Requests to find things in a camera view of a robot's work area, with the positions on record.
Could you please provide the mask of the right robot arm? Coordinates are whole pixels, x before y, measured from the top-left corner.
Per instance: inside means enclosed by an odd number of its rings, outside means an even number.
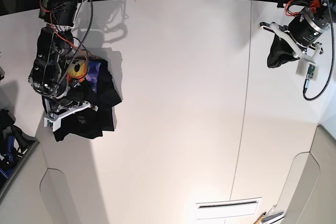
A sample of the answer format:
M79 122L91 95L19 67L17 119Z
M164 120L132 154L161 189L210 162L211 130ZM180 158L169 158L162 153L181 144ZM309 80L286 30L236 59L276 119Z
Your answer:
M52 119L86 105L82 98L69 95L89 72L88 52L83 45L86 39L77 39L72 34L86 1L92 0L39 0L39 18L46 26L37 40L28 82L41 95L45 113Z

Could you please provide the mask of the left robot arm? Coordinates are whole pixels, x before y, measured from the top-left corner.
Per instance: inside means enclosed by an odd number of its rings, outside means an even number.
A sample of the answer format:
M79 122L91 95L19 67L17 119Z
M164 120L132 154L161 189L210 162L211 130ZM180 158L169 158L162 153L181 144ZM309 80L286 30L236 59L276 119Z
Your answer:
M278 68L281 65L300 59L310 60L308 49L313 53L322 54L319 37L327 31L334 37L335 0L289 0L279 1L285 16L292 20L287 25L275 22L259 23L259 28L274 34L270 53L267 58L268 68Z

